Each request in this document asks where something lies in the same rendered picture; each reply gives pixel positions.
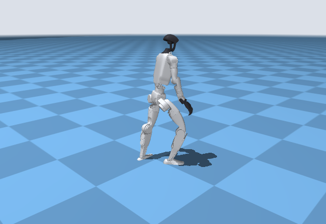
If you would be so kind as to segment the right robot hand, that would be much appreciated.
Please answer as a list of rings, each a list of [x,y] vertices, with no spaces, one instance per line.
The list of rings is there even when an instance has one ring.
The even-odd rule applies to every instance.
[[[179,99],[179,101],[180,101],[182,104],[185,105],[185,107],[186,107],[186,108],[188,109],[188,111],[189,111],[189,115],[191,115],[192,112],[193,112],[193,108],[191,107],[190,103],[187,102],[186,99],[183,100],[183,99],[181,99],[181,98]]]

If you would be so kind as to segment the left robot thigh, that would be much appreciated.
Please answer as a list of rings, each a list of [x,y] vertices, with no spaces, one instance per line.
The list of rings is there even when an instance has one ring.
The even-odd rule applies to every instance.
[[[144,124],[142,131],[144,133],[150,133],[157,120],[159,113],[159,106],[154,104],[151,100],[151,94],[148,95],[148,102],[151,103],[148,109],[148,123]]]

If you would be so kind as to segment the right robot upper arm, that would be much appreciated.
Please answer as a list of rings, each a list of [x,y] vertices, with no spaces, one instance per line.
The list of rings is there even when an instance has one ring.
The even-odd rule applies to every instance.
[[[176,78],[178,77],[178,59],[176,56],[169,55],[168,57],[168,64],[170,65],[170,71],[171,71],[171,83],[172,84],[177,84]]]

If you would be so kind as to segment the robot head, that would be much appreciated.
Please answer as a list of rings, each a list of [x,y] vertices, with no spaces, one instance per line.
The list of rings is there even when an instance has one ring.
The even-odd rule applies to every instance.
[[[173,52],[175,50],[176,43],[179,41],[176,36],[171,34],[165,35],[163,40],[167,41],[167,43],[170,45],[170,48],[166,48],[162,53],[169,53],[171,51]],[[173,48],[172,48],[172,44],[174,44]]]

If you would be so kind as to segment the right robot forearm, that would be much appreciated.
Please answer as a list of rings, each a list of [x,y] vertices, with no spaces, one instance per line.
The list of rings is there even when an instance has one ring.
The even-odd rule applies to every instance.
[[[180,78],[179,77],[176,78],[176,82],[177,82],[177,85],[174,86],[174,89],[176,91],[176,94],[177,94],[177,97],[178,97],[178,101],[179,101],[180,98],[183,99],[183,101],[184,101],[185,100],[185,97],[183,95],[183,91],[182,91],[182,88],[181,88],[182,87],[181,86],[181,81],[180,81]]]

